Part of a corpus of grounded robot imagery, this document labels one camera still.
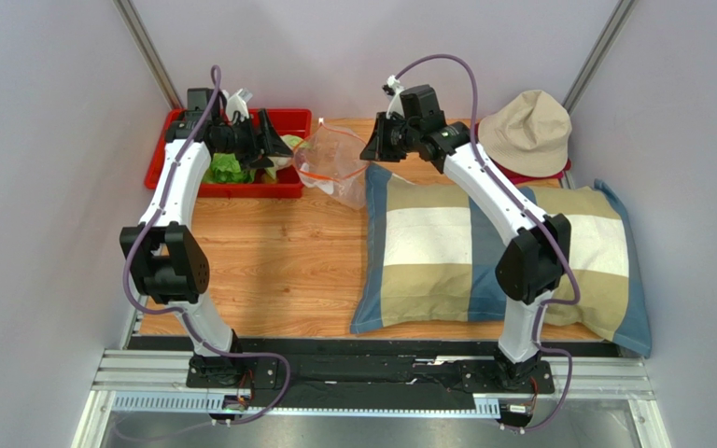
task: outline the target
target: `hat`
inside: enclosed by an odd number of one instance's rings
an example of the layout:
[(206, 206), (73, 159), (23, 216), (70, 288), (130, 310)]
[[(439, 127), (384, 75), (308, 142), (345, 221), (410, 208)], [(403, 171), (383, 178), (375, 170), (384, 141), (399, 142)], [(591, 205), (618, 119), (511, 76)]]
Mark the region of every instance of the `hat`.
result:
[(524, 91), (480, 121), (478, 140), (494, 162), (520, 175), (548, 177), (569, 159), (569, 113), (545, 91)]

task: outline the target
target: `striped pillow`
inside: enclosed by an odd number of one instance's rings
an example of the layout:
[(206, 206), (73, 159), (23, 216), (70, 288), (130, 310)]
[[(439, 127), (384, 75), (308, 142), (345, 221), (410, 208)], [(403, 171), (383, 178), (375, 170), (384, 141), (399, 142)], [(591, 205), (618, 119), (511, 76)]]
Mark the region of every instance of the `striped pillow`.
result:
[[(417, 186), (375, 164), (366, 176), (367, 282), (350, 331), (408, 321), (503, 319), (505, 294), (494, 270), (505, 247), (467, 194), (457, 186)], [(599, 181), (596, 189), (521, 191), (571, 222), (569, 263), (583, 296), (577, 306), (550, 306), (546, 322), (582, 322), (600, 337), (648, 356), (651, 333), (640, 269), (620, 201)], [(555, 297), (572, 294), (564, 277)]]

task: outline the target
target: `wood grain surface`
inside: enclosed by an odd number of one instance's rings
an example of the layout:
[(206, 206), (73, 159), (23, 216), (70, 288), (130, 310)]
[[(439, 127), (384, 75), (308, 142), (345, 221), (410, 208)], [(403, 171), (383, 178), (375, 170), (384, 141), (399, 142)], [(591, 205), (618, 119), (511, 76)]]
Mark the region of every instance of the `wood grain surface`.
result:
[[(369, 139), (372, 119), (329, 124)], [(412, 157), (385, 165), (417, 184), (451, 184)], [(558, 187), (556, 180), (535, 182)], [(192, 232), (211, 265), (209, 292), (240, 336), (498, 339), (502, 322), (409, 322), (363, 335), (349, 332), (367, 264), (366, 209), (352, 210), (319, 189), (297, 200), (199, 199)], [(185, 334), (170, 315), (146, 316), (141, 334)], [(580, 324), (545, 325), (543, 339), (598, 340)]]

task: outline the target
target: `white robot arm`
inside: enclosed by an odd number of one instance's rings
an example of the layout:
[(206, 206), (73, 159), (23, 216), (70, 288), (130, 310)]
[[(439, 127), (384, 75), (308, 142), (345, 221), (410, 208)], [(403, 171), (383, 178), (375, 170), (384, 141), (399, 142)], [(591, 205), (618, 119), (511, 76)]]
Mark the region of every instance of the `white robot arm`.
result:
[(497, 229), (507, 247), (496, 269), (507, 295), (505, 327), (496, 356), (499, 382), (503, 386), (521, 385), (541, 356), (539, 308), (552, 299), (563, 274), (541, 228), (552, 234), (568, 258), (570, 224), (562, 215), (548, 216), (524, 197), (482, 146), (477, 145), (478, 152), (474, 152), (469, 128), (461, 122), (446, 123), (431, 86), (406, 90), (392, 76), (384, 91), (390, 98), (389, 108), (376, 115), (373, 136), (361, 158), (400, 161), (408, 153), (417, 152), (464, 189)]
[[(207, 347), (230, 353), (237, 346), (236, 335), (209, 297), (209, 262), (190, 233), (204, 173), (216, 152), (234, 154), (244, 169), (266, 168), (272, 166), (270, 157), (292, 156), (264, 109), (254, 128), (246, 106), (249, 91), (225, 96), (212, 89), (188, 91), (188, 109), (165, 135), (165, 161), (151, 204), (140, 224), (124, 228), (120, 237), (124, 255), (138, 242), (130, 265), (135, 288), (163, 310), (175, 312), (200, 357), (219, 357)], [(230, 114), (230, 122), (221, 117), (221, 107)], [(148, 231), (139, 238), (145, 227)]]

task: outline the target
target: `gray wall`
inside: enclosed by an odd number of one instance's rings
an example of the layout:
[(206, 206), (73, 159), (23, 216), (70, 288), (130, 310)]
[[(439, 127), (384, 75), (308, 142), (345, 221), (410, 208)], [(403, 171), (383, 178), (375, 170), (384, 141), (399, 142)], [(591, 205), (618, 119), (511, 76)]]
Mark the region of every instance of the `gray wall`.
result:
[[(254, 106), (306, 107), (320, 117), (374, 117), (380, 90), (416, 58), (454, 53), (472, 66), (480, 113), (520, 91), (566, 95), (615, 0), (134, 0), (176, 89), (208, 86), (223, 67), (229, 91)], [(470, 114), (460, 66), (433, 62), (404, 78), (428, 83), (449, 117)]]
[(630, 211), (673, 444), (717, 446), (717, 2), (639, 2), (573, 123)]
[(0, 2), (0, 446), (71, 443), (166, 112), (111, 2)]

